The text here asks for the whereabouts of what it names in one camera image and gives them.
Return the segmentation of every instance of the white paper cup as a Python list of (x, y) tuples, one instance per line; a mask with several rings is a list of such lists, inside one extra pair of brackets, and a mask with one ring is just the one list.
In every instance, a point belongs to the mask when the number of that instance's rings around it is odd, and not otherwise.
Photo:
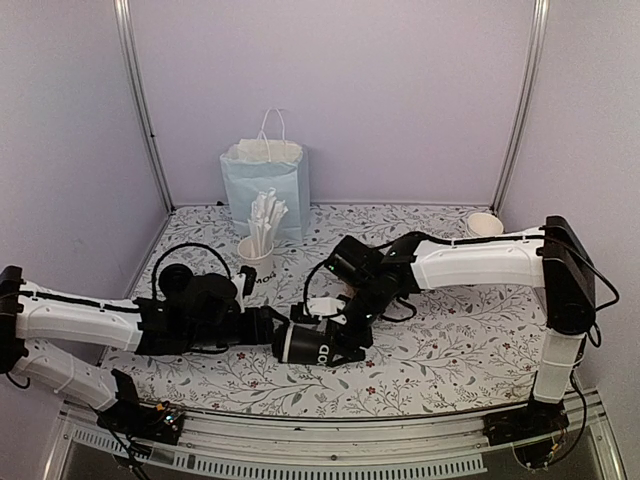
[(238, 256), (243, 265), (256, 269), (256, 285), (263, 285), (275, 277), (273, 271), (273, 245), (261, 257), (251, 256), (251, 237), (243, 238), (238, 244)]
[(493, 237), (504, 233), (504, 225), (490, 213), (472, 213), (467, 218), (467, 233), (471, 237)]

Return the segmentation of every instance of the floral tablecloth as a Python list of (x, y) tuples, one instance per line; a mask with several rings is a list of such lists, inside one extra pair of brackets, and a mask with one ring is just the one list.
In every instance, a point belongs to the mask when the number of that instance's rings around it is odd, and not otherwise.
[[(322, 205), (312, 208), (303, 244), (275, 249), (275, 278), (257, 287), (249, 304), (287, 314), (302, 298), (310, 268), (344, 235), (380, 244), (426, 231), (459, 237), (477, 208), (400, 205)], [(136, 296), (150, 295), (156, 258), (185, 241), (216, 248), (232, 267), (239, 237), (227, 207), (185, 207), (173, 214)], [(194, 272), (218, 271), (206, 251), (185, 249), (165, 262)], [(345, 286), (321, 271), (312, 296), (335, 296)], [(533, 291), (511, 285), (443, 288), (410, 301), (418, 315), (402, 324), (378, 321), (366, 361), (339, 368), (279, 364), (270, 347), (234, 347), (215, 356), (143, 357), (109, 350), (104, 368), (130, 374), (148, 400), (168, 399), (198, 409), (296, 417), (384, 417), (440, 414), (526, 400), (542, 347), (544, 315)], [(406, 312), (390, 308), (389, 316)]]

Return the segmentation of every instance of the light blue paper bag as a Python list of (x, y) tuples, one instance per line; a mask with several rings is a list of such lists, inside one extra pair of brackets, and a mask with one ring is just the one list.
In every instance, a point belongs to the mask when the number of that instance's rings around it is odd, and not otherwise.
[[(264, 127), (275, 111), (282, 122), (282, 140), (268, 140)], [(309, 162), (304, 147), (285, 140), (285, 125), (278, 109), (269, 109), (257, 139), (243, 139), (220, 156), (224, 186), (238, 234), (249, 235), (247, 220), (258, 193), (276, 189), (289, 211), (280, 222), (276, 238), (302, 241), (309, 226)]]

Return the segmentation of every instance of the wire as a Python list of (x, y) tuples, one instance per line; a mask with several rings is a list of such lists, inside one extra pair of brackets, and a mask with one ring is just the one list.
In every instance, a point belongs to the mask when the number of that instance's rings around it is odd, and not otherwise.
[(589, 337), (591, 345), (593, 345), (595, 348), (600, 348), (602, 346), (602, 333), (600, 332), (600, 327), (597, 323), (594, 323), (593, 329), (596, 331), (597, 340), (593, 338), (593, 335), (591, 335), (591, 330), (587, 332), (587, 336)]
[(432, 243), (438, 244), (438, 245), (449, 245), (449, 246), (456, 246), (456, 245), (478, 245), (478, 244), (482, 244), (482, 243), (493, 243), (493, 242), (504, 242), (504, 241), (509, 241), (509, 242), (516, 242), (516, 241), (520, 241), (520, 240), (544, 240), (545, 236), (544, 235), (502, 235), (502, 236), (493, 236), (493, 237), (476, 237), (476, 238), (452, 238), (452, 239), (447, 239), (447, 238), (440, 238), (440, 237), (435, 237), (429, 233), (425, 233), (425, 232), (410, 232), (407, 233), (405, 235), (402, 235), (394, 240), (391, 240), (387, 243), (383, 243), (382, 245), (378, 245), (377, 247), (373, 247), (374, 250), (383, 250), (387, 247), (390, 247), (391, 245), (393, 245), (397, 240), (400, 240), (403, 237), (406, 237), (407, 235), (416, 235), (419, 236), (422, 240), (428, 240)]
[(155, 425), (158, 425), (160, 422), (164, 421), (164, 419), (167, 417), (166, 410), (167, 408), (169, 408), (170, 405), (171, 405), (171, 402), (169, 402), (169, 400), (165, 400), (164, 402), (157, 404), (156, 409), (160, 412), (160, 415), (153, 422), (149, 422), (148, 426), (153, 427)]
[(187, 247), (202, 248), (203, 250), (206, 250), (212, 253), (213, 256), (215, 256), (224, 267), (224, 270), (227, 274), (227, 278), (231, 280), (231, 270), (229, 269), (229, 265), (227, 265), (227, 262), (224, 261), (224, 258), (222, 258), (222, 255), (220, 255), (216, 250), (211, 248), (209, 245), (205, 245), (204, 243), (198, 243), (198, 242), (181, 243), (179, 245), (171, 247), (169, 250), (167, 250), (162, 255), (160, 255), (160, 258), (156, 260), (156, 263), (153, 266), (153, 271), (151, 272), (151, 298), (153, 300), (158, 299), (158, 285), (157, 285), (158, 267), (160, 267), (160, 264), (162, 263), (162, 261), (165, 258), (167, 258), (169, 255), (171, 255), (173, 252), (175, 252), (176, 250), (180, 250), (181, 248), (187, 248)]
[(403, 307), (411, 310), (411, 315), (409, 315), (408, 317), (402, 317), (402, 318), (393, 318), (393, 317), (387, 317), (386, 315), (380, 315), (380, 318), (382, 320), (386, 320), (387, 322), (392, 322), (392, 323), (403, 323), (403, 322), (406, 322), (407, 320), (411, 320), (413, 317), (415, 317), (418, 314), (418, 309), (415, 307), (415, 305), (412, 305), (409, 302), (402, 300), (400, 297), (396, 297), (396, 302), (398, 302)]
[(614, 297), (613, 300), (610, 300), (601, 305), (598, 305), (596, 307), (596, 312), (599, 312), (600, 310), (604, 310), (605, 308), (609, 308), (620, 301), (620, 292), (618, 292), (618, 289), (613, 285), (613, 283), (609, 281), (607, 277), (605, 277), (602, 273), (600, 273), (600, 271), (596, 267), (594, 267), (589, 260), (587, 260), (583, 255), (581, 255), (580, 252), (578, 252), (575, 248), (573, 248), (568, 243), (563, 242), (562, 240), (559, 240), (557, 238), (548, 237), (545, 240), (548, 240), (553, 243), (557, 243), (558, 245), (562, 246), (567, 251), (569, 251), (574, 257), (580, 260), (585, 267), (591, 270), (591, 272), (596, 277), (598, 277), (600, 281), (604, 283), (605, 286), (611, 291)]
[[(309, 285), (311, 285), (311, 279), (313, 278), (313, 276), (318, 272), (318, 270), (320, 270), (320, 268), (322, 268), (324, 266), (324, 264), (326, 263), (326, 260), (321, 261), (320, 263), (318, 263), (317, 265), (315, 265), (311, 271), (309, 272), (309, 275), (307, 275), (307, 278), (304, 281), (304, 288), (302, 289), (302, 306), (304, 307), (304, 313), (307, 316), (311, 316), (311, 313), (309, 313)], [(335, 318), (342, 315), (342, 312), (338, 312), (338, 313), (334, 313), (332, 315), (323, 315), (322, 318)]]
[(5, 373), (7, 379), (16, 387), (19, 388), (20, 390), (26, 390), (27, 388), (29, 388), (31, 386), (31, 379), (27, 378), (27, 383), (25, 383), (24, 385), (20, 385), (18, 382), (15, 381), (15, 379), (9, 374), (9, 372)]
[(221, 355), (223, 353), (227, 353), (228, 351), (229, 351), (229, 347), (227, 346), (220, 350), (208, 350), (206, 348), (192, 348), (191, 350), (188, 350), (185, 353), (198, 353), (202, 355)]
[(11, 292), (11, 293), (5, 293), (4, 295), (0, 296), (0, 300), (4, 300), (5, 298), (9, 298), (9, 297), (17, 297), (18, 295), (27, 294), (27, 293), (31, 293), (31, 292)]
[(102, 413), (89, 405), (89, 408), (94, 411), (94, 413), (98, 416), (98, 418), (102, 421), (104, 426), (109, 430), (111, 436), (118, 442), (118, 444), (122, 447), (122, 449), (126, 452), (129, 457), (129, 469), (131, 472), (138, 478), (139, 480), (151, 480), (146, 472), (142, 469), (142, 463), (138, 461), (138, 459), (133, 455), (131, 448), (127, 447), (127, 445), (122, 441), (122, 439), (113, 431), (109, 422), (105, 421)]
[[(571, 245), (557, 238), (549, 237), (546, 240), (556, 243), (566, 249), (574, 257), (580, 260), (585, 267), (591, 270), (591, 272), (596, 277), (598, 277), (602, 283), (605, 284), (609, 291), (611, 291), (611, 293), (613, 294), (613, 300), (609, 300), (608, 302), (598, 305), (596, 307), (596, 312), (604, 310), (605, 308), (609, 308), (620, 301), (620, 292), (618, 292), (618, 289), (613, 285), (613, 283), (611, 283), (611, 281), (607, 277), (605, 277), (596, 267), (594, 267), (588, 259), (581, 255), (580, 252), (578, 252)], [(598, 324), (595, 322), (593, 324), (593, 329), (596, 332), (596, 338), (594, 338), (591, 334), (591, 330), (587, 332), (587, 337), (589, 338), (589, 342), (591, 342), (591, 345), (593, 345), (595, 348), (600, 348), (602, 346), (602, 332), (600, 331), (600, 327), (598, 326)]]
[(547, 464), (547, 466), (549, 466), (549, 467), (551, 465), (555, 465), (558, 462), (561, 462), (562, 460), (567, 458), (571, 452), (573, 452), (573, 450), (578, 446), (578, 443), (580, 442), (580, 439), (582, 438), (582, 435), (584, 434), (584, 431), (587, 428), (587, 399), (584, 397), (584, 394), (582, 393), (582, 391), (578, 387), (578, 382), (576, 382), (576, 377), (574, 375), (574, 371), (571, 371), (571, 375), (569, 376), (569, 381), (571, 382), (571, 386), (576, 391), (576, 393), (580, 397), (580, 400), (582, 401), (582, 425), (580, 425), (580, 431), (578, 432), (578, 436), (576, 437), (574, 442), (571, 444), (569, 449), (561, 457), (557, 457), (557, 458), (552, 459)]
[(87, 298), (65, 297), (64, 295), (58, 295), (55, 293), (21, 291), (20, 295), (33, 299), (53, 300), (55, 302), (70, 303), (72, 305), (83, 305), (85, 307), (92, 307), (98, 310), (107, 310), (110, 312), (140, 313), (140, 309), (138, 307), (121, 307), (119, 305), (111, 305), (109, 303), (100, 303)]

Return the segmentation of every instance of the metal track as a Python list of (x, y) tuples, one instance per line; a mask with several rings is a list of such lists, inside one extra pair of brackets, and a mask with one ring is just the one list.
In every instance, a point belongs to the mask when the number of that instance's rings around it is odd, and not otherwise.
[(536, 0), (533, 10), (533, 22), (531, 24), (531, 37), (529, 39), (529, 52), (527, 54), (527, 63), (525, 67), (524, 80), (522, 82), (522, 90), (520, 91), (520, 100), (518, 102), (518, 110), (516, 118), (511, 130), (507, 153), (500, 172), (498, 186), (493, 196), (492, 210), (496, 214), (500, 214), (504, 201), (507, 196), (509, 184), (513, 176), (513, 170), (516, 165), (520, 144), (524, 134), (524, 128), (529, 114), (529, 106), (533, 89), (538, 73), (538, 65), (542, 56), (542, 46), (544, 44), (544, 34), (547, 26), (547, 16), (549, 13), (549, 0)]
[[(605, 412), (597, 392), (588, 391), (586, 398), (589, 423), (600, 423)], [(582, 403), (577, 395), (567, 395), (565, 407), (570, 429), (578, 429)], [(482, 454), (510, 448), (489, 446), (482, 435), (485, 413), (322, 420), (189, 411), (180, 443), (175, 447), (149, 444), (151, 455), (140, 460), (229, 479), (456, 478), (486, 471)], [(95, 425), (90, 410), (70, 405), (64, 418), (62, 434), (67, 443), (123, 455), (109, 433)], [(59, 448), (65, 447), (65, 441)]]
[(147, 157), (151, 165), (151, 171), (160, 193), (162, 204), (170, 213), (174, 210), (171, 192), (167, 183), (167, 177), (160, 161), (160, 153), (156, 144), (153, 127), (151, 125), (151, 117), (147, 107), (147, 100), (144, 95), (142, 86), (142, 75), (140, 73), (140, 65), (138, 64), (138, 55), (136, 53), (136, 45), (133, 37), (133, 27), (131, 25), (131, 14), (129, 11), (129, 0), (114, 0), (116, 10), (116, 21), (118, 23), (118, 33), (120, 35), (120, 44), (122, 46), (122, 55), (129, 78), (129, 85), (133, 100), (138, 113), (138, 121), (144, 138)]

